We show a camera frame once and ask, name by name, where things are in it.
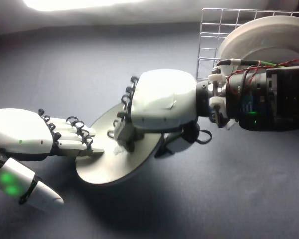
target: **white plate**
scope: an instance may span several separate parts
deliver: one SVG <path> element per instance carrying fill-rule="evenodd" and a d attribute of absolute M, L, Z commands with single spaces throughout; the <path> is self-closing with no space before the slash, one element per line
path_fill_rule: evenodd
<path fill-rule="evenodd" d="M 135 142 L 135 150 L 132 153 L 118 146 L 114 139 L 107 136 L 107 132 L 114 130 L 113 121 L 118 120 L 116 115 L 122 108 L 122 104 L 117 104 L 98 118 L 91 127 L 96 132 L 93 143 L 104 149 L 104 153 L 95 157 L 76 158 L 76 171 L 80 178 L 88 183 L 108 185 L 126 179 L 146 160 L 154 157 L 163 143 L 161 134 L 145 134 L 142 140 Z"/>
<path fill-rule="evenodd" d="M 218 57 L 273 63 L 299 58 L 299 17 L 268 16 L 250 21 L 226 37 Z M 222 72 L 229 75 L 232 67 L 222 67 Z"/>

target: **bright light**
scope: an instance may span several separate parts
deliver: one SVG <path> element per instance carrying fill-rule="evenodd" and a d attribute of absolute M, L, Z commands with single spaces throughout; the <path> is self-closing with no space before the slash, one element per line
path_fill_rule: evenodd
<path fill-rule="evenodd" d="M 37 11 L 63 11 L 89 7 L 112 6 L 122 3 L 135 3 L 142 0 L 23 0 Z"/>

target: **plate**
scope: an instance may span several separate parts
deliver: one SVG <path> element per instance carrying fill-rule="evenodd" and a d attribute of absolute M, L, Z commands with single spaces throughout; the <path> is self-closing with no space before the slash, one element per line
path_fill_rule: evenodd
<path fill-rule="evenodd" d="M 122 104 L 117 104 L 91 126 L 96 132 L 93 143 L 104 149 L 104 153 L 95 157 L 77 157 L 75 160 L 79 177 L 88 183 L 108 185 L 127 179 L 154 157 L 163 143 L 162 134 L 145 134 L 142 140 L 135 142 L 132 153 L 118 146 L 114 139 L 107 136 L 107 132 L 114 130 L 113 121 L 119 119 L 116 115 L 122 108 Z"/>
<path fill-rule="evenodd" d="M 268 16 L 250 21 L 226 37 L 218 57 L 272 63 L 299 58 L 299 17 Z M 222 67 L 222 72 L 229 75 L 232 67 Z"/>

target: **green indicator light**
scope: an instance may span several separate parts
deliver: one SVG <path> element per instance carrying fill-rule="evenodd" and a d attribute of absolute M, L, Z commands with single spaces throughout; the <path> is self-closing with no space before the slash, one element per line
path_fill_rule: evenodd
<path fill-rule="evenodd" d="M 4 192 L 9 194 L 10 196 L 20 196 L 21 190 L 18 186 L 7 186 L 4 189 Z"/>
<path fill-rule="evenodd" d="M 2 173 L 0 175 L 0 182 L 10 184 L 15 182 L 15 177 L 10 173 Z"/>

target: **wire rack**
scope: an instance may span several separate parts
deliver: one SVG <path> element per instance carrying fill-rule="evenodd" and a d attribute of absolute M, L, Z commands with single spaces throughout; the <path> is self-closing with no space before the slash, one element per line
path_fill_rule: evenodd
<path fill-rule="evenodd" d="M 216 62 L 222 60 L 218 58 L 219 46 L 233 30 L 248 21 L 274 15 L 299 17 L 299 12 L 204 8 L 200 24 L 197 80 L 208 79 Z"/>

